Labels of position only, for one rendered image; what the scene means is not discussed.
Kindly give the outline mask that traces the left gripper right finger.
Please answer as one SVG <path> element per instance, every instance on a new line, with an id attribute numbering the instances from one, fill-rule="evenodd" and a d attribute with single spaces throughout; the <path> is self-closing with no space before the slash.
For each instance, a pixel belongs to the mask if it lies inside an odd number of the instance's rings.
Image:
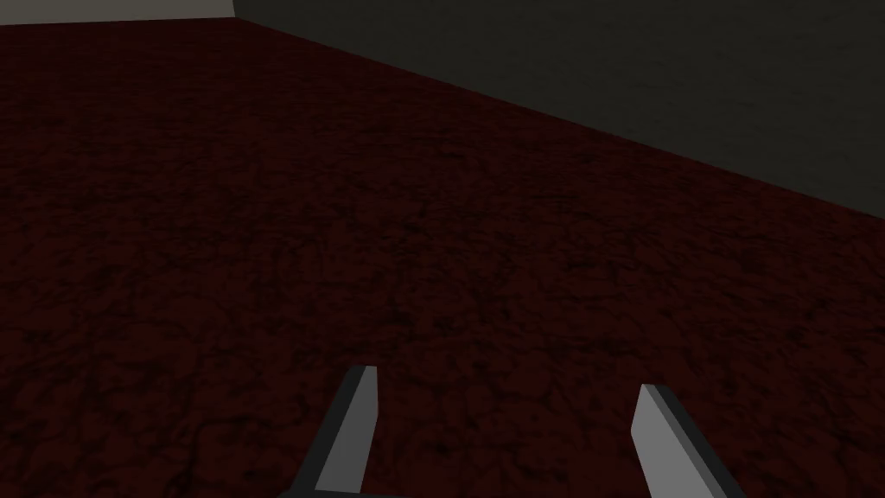
<path id="1" fill-rule="evenodd" d="M 746 498 L 669 387 L 640 386 L 631 437 L 651 498 Z"/>

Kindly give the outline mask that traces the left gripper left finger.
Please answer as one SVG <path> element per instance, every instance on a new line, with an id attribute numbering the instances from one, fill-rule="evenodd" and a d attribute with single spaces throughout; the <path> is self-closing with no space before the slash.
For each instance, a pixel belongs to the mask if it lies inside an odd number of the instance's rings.
<path id="1" fill-rule="evenodd" d="M 358 495 L 378 413 L 377 368 L 349 368 L 290 487 L 291 494 Z"/>

